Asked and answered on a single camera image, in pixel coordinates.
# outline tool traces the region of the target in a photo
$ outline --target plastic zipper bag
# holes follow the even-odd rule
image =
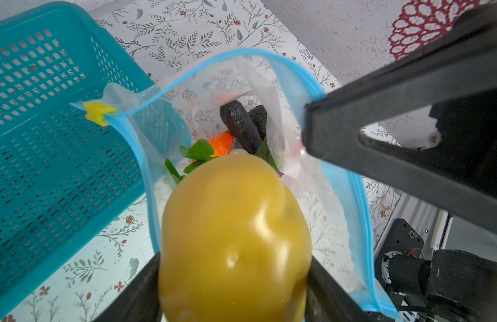
[[[103,97],[93,102],[113,108],[88,109],[87,117],[113,126],[134,151],[157,253],[159,217],[175,187],[165,160],[178,164],[181,145],[189,147],[200,138],[225,131],[219,116],[221,105],[232,100],[252,102],[252,106],[254,101],[261,103],[268,113],[268,148],[281,178],[297,198],[310,229],[321,225],[323,239],[335,252],[335,261],[323,263],[327,271],[363,310],[398,319],[397,310],[374,278],[373,230],[361,177],[311,157],[301,143],[304,105],[324,96],[312,75],[294,61],[262,49],[242,48],[200,61],[139,93],[110,83]],[[75,106],[85,109],[82,102]],[[177,169],[188,164],[184,160]],[[321,220],[324,216],[328,224]]]

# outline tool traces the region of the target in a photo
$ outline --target floral tablecloth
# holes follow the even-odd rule
[[[258,0],[137,0],[96,19],[158,82],[220,46],[272,50],[306,67],[325,88],[341,84]],[[247,106],[253,101],[245,101]],[[363,129],[392,142],[378,124]],[[374,224],[375,242],[400,192],[364,178]],[[313,254],[335,267],[329,246],[329,222],[309,222]],[[91,242],[18,305],[4,322],[89,322],[122,292],[154,255],[149,238],[146,199],[133,203]]]

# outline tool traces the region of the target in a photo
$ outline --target basket mesh holes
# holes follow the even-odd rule
[[[52,37],[45,29],[0,49],[0,126],[86,78]]]
[[[102,72],[102,76],[108,83],[117,83],[121,86],[137,93],[139,89],[134,86],[129,78],[123,74],[123,71],[109,58],[109,55],[103,50],[100,45],[93,40],[91,37],[91,42],[93,43],[93,49],[97,57],[98,66]]]
[[[100,91],[89,95],[98,98]],[[140,178],[133,155],[125,153],[123,146],[112,139],[110,143],[104,141],[102,152],[97,151],[84,162],[74,164],[75,172],[70,180],[62,180],[50,191],[35,190],[35,178],[47,166],[57,162],[70,164],[68,159],[75,151],[92,143],[89,139],[78,140],[83,132],[100,133],[93,136],[95,141],[107,140],[110,132],[85,121],[83,116],[79,117],[81,114],[80,110],[68,106],[0,148],[0,174],[7,178],[6,183],[0,185],[0,209],[14,204],[17,195],[30,196],[26,202],[14,204],[7,214],[0,212],[3,216],[0,221],[5,223],[0,226],[0,293],[52,253],[54,244],[62,244],[112,203],[130,182]],[[70,119],[71,115],[79,118]],[[65,154],[63,157],[55,153],[60,150]],[[104,159],[110,161],[99,167]],[[4,162],[21,166],[17,171],[8,171],[3,167]],[[125,171],[127,164],[132,164],[134,170]],[[114,182],[121,183],[122,189],[112,184]]]

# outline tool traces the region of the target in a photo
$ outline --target orange carrot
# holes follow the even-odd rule
[[[213,146],[213,157],[225,156],[229,152],[232,143],[234,143],[234,137],[229,131],[225,131],[214,138],[208,139],[207,142]]]

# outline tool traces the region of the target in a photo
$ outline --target dark vegetable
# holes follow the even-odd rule
[[[262,140],[257,126],[248,115],[245,107],[237,100],[233,100],[220,106],[219,116],[239,144],[248,153],[255,154],[261,146]]]
[[[258,105],[248,112],[253,123],[257,126],[259,136],[262,140],[266,138],[266,109],[262,105]]]

